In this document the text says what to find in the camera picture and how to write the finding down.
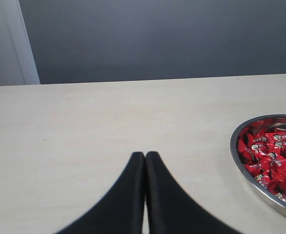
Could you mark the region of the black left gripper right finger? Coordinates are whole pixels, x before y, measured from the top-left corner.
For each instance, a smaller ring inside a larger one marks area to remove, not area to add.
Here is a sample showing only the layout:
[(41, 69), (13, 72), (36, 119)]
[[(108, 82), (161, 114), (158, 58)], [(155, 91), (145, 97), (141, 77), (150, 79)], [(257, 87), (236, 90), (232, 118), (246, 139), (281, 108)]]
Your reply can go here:
[(157, 152), (148, 152), (146, 204), (151, 234), (235, 234), (196, 203), (177, 183)]

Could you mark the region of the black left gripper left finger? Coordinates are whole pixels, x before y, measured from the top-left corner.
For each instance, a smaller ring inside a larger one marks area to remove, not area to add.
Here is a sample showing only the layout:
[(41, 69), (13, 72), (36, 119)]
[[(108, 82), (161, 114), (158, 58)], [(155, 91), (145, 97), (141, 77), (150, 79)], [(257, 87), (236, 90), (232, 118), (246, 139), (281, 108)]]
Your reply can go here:
[(144, 154), (133, 152), (110, 190), (60, 234), (141, 234), (144, 215)]

